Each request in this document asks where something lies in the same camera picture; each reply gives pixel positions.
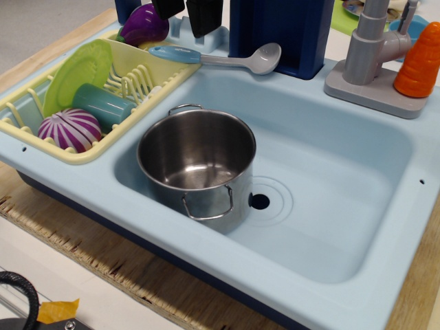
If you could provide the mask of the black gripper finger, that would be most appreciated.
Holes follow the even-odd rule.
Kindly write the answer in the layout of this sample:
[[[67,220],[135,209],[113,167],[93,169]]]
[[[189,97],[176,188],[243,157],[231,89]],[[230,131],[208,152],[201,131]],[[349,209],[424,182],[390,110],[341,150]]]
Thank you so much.
[[[184,0],[152,0],[152,4],[162,20],[169,19],[185,9]]]
[[[223,0],[188,0],[186,7],[195,38],[201,38],[221,26]]]

